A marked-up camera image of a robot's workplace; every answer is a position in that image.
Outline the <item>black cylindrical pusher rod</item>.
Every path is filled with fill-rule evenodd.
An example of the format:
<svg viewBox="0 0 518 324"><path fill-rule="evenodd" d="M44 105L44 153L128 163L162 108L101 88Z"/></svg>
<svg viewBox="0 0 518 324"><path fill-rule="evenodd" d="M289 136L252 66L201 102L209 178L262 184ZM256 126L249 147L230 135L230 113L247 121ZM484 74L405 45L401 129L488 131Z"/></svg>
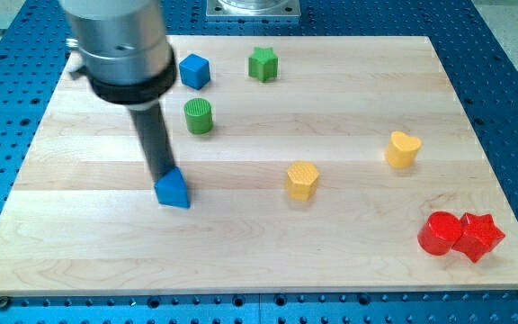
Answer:
<svg viewBox="0 0 518 324"><path fill-rule="evenodd" d="M173 150L159 102L128 106L128 112L154 182L175 167Z"/></svg>

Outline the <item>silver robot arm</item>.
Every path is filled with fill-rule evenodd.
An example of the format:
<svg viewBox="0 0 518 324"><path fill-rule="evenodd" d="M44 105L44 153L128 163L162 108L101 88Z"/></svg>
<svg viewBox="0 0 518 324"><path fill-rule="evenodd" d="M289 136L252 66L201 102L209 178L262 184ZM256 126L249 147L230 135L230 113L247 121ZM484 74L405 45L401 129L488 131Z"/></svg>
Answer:
<svg viewBox="0 0 518 324"><path fill-rule="evenodd" d="M94 93L128 109L152 179L175 167L160 97L177 77L156 0L60 0Z"/></svg>

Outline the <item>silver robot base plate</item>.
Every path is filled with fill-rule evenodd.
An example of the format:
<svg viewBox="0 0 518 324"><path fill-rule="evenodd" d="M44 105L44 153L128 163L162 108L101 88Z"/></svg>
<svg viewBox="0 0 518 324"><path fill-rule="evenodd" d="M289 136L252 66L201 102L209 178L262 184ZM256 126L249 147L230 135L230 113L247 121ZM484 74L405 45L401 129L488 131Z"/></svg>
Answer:
<svg viewBox="0 0 518 324"><path fill-rule="evenodd" d="M208 17L299 17L300 0L207 0Z"/></svg>

